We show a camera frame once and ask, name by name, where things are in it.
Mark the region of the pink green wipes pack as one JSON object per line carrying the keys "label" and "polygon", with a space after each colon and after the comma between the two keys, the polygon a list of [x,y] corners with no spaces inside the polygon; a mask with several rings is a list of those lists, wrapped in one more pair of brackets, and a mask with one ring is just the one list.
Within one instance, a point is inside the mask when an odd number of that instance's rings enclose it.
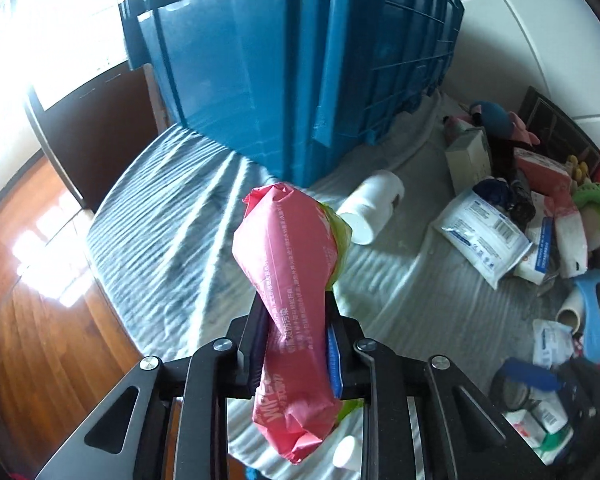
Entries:
{"label": "pink green wipes pack", "polygon": [[298,464],[332,432],[341,408],[327,368],[325,292],[338,280],[351,229],[284,182],[254,188],[244,203],[232,254],[271,317],[252,420]]}

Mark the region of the blue white mask pouch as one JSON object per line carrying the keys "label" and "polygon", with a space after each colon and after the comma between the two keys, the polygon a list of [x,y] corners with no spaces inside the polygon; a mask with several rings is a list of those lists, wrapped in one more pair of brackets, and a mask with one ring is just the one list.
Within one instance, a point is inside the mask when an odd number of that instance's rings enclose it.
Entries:
{"label": "blue white mask pouch", "polygon": [[457,195],[432,226],[493,289],[532,247],[532,241],[506,214],[470,188]]}

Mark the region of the blue plastic storage crate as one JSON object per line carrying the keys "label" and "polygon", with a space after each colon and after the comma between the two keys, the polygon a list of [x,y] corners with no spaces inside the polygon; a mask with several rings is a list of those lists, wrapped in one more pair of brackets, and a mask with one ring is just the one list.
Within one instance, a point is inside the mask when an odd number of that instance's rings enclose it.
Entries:
{"label": "blue plastic storage crate", "polygon": [[308,186],[376,144],[448,71],[460,0],[118,0],[132,67],[166,108]]}

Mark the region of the blue pig plush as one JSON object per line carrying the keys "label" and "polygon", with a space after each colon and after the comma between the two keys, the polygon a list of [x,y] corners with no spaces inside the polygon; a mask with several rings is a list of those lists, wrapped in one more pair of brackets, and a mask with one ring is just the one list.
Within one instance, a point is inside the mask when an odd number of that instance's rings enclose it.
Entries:
{"label": "blue pig plush", "polygon": [[517,114],[489,101],[473,102],[463,115],[444,116],[442,124],[446,145],[451,145],[464,133],[475,128],[483,128],[491,136],[529,146],[541,143]]}

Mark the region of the black electrical tape roll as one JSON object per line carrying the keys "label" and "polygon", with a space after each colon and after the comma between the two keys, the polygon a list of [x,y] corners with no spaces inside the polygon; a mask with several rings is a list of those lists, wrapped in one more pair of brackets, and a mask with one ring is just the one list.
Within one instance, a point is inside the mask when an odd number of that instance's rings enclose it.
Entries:
{"label": "black electrical tape roll", "polygon": [[538,400],[532,399],[531,388],[527,384],[516,382],[501,372],[492,378],[488,397],[502,413],[532,411],[539,404]]}

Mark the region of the white pill bottle green label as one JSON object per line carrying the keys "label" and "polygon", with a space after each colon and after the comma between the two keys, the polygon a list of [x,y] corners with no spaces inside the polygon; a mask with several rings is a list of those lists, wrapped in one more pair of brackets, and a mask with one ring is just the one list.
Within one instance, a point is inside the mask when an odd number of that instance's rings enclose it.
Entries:
{"label": "white pill bottle green label", "polygon": [[338,216],[350,226],[353,244],[372,244],[404,197],[401,179],[378,170],[367,177],[340,205]]}

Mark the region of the white barcode medicine box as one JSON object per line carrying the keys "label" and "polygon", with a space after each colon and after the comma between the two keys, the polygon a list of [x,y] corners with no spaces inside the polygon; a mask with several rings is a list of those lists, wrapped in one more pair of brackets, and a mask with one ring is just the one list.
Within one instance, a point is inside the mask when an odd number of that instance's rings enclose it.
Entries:
{"label": "white barcode medicine box", "polygon": [[445,150],[445,157],[456,195],[492,174],[489,144],[483,128],[462,133]]}

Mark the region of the dark wooden cabinet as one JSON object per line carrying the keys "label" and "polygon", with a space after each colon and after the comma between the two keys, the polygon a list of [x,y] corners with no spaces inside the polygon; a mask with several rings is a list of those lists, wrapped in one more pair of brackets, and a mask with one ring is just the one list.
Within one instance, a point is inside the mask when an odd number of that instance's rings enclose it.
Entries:
{"label": "dark wooden cabinet", "polygon": [[34,134],[65,186],[95,212],[137,156],[170,126],[154,70],[111,67],[45,108],[27,92]]}

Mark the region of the red white medicine box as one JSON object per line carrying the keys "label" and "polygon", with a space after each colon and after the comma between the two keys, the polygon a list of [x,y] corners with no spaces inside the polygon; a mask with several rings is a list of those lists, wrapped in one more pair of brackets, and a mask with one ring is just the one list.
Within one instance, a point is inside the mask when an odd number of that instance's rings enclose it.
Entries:
{"label": "red white medicine box", "polygon": [[509,425],[530,448],[540,448],[546,438],[546,431],[527,410],[505,412],[503,414]]}

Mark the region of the pink white box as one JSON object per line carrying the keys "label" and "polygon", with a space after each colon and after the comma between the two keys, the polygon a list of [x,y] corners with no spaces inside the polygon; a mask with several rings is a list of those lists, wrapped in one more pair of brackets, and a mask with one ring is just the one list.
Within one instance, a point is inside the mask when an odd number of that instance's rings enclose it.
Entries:
{"label": "pink white box", "polygon": [[523,148],[514,148],[514,159],[532,191],[545,196],[554,195],[559,191],[570,191],[570,175],[564,166],[553,159]]}

